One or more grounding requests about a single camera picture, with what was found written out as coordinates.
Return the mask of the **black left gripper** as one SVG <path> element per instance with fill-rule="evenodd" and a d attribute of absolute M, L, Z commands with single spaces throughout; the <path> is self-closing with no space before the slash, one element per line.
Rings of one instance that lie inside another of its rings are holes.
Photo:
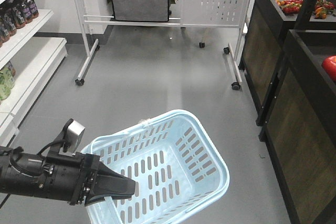
<path fill-rule="evenodd" d="M 72 206 L 84 201 L 88 207 L 109 197 L 129 199 L 135 194 L 135 181 L 100 163 L 98 155 L 56 155 L 47 157 L 46 164 L 50 168 L 45 171 L 43 198 L 66 201 Z"/>

